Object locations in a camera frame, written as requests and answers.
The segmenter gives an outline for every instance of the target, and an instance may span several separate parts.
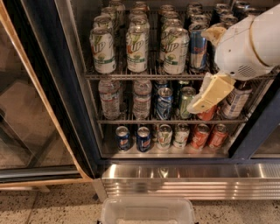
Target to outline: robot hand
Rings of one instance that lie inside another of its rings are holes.
[[[206,75],[199,94],[187,108],[190,113],[198,114],[216,105],[233,90],[235,80],[254,79],[280,64],[279,18],[280,4],[220,34],[213,28],[202,34],[217,46],[214,60],[220,71]]]

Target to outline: red can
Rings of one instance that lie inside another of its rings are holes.
[[[217,105],[212,106],[207,111],[197,114],[197,117],[202,121],[210,121],[212,120],[214,113],[216,112]]]
[[[213,131],[207,142],[208,146],[213,149],[219,149],[225,142],[228,136],[227,127],[224,124],[217,124],[214,126]]]
[[[207,142],[209,133],[210,129],[207,125],[199,124],[196,126],[192,136],[191,146],[196,150],[202,150]]]

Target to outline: plastic container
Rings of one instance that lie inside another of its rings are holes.
[[[192,203],[187,199],[114,197],[104,201],[102,224],[193,224]]]

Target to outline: bottle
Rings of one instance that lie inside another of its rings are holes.
[[[246,104],[252,87],[247,81],[237,81],[234,90],[223,100],[221,114],[227,119],[236,119]]]
[[[133,115],[137,120],[148,117],[151,108],[151,81],[135,80],[133,84]]]
[[[120,81],[100,80],[98,84],[104,116],[109,120],[115,120],[120,115]]]

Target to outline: speckled floor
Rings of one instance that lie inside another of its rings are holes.
[[[54,185],[50,192],[0,192],[0,223],[95,224],[102,204],[91,184]],[[204,223],[280,223],[280,200],[192,201],[196,221]]]

